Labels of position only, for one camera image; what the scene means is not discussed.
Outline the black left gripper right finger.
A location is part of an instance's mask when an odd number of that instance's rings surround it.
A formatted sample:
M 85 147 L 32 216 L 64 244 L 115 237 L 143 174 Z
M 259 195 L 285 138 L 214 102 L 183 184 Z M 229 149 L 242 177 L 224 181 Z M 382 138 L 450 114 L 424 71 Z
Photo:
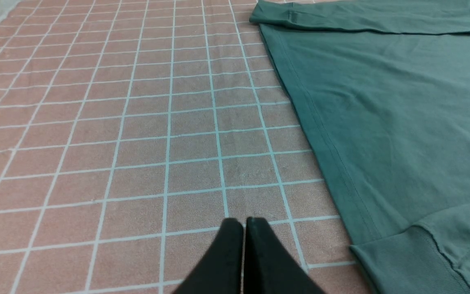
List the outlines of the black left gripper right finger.
M 266 219 L 246 220 L 243 266 L 245 294 L 322 294 L 323 290 L 297 264 Z

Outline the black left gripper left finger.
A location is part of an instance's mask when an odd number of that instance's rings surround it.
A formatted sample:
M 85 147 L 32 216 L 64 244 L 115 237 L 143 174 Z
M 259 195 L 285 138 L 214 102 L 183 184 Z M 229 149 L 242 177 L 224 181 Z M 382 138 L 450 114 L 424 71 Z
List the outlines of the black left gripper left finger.
M 243 226 L 224 219 L 213 242 L 175 294 L 239 294 L 243 253 Z

